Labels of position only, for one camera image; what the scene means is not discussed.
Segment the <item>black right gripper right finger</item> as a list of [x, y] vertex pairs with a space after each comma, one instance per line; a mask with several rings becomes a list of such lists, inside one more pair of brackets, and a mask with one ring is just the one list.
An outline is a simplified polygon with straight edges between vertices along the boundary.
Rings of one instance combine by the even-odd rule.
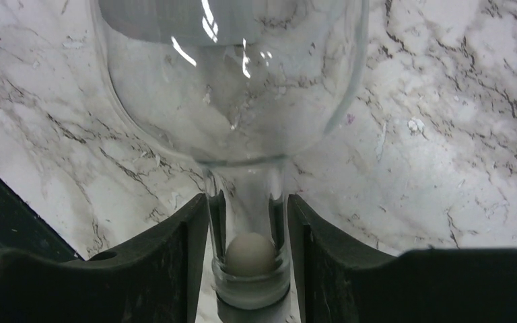
[[391, 256], [287, 202], [303, 322], [517, 322], [517, 248]]

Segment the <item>clear liquor bottle red label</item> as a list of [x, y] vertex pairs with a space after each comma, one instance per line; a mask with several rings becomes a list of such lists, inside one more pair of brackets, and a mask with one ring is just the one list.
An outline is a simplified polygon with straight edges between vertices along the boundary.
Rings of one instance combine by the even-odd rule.
[[351, 105], [367, 1], [90, 1], [120, 117], [202, 170], [215, 290], [243, 310], [290, 287], [285, 163]]

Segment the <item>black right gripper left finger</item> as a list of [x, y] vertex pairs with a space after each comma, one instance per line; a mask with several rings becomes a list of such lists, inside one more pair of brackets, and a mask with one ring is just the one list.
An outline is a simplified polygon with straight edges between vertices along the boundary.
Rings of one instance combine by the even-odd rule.
[[198, 194], [87, 261], [0, 249], [0, 322], [194, 322], [207, 229]]

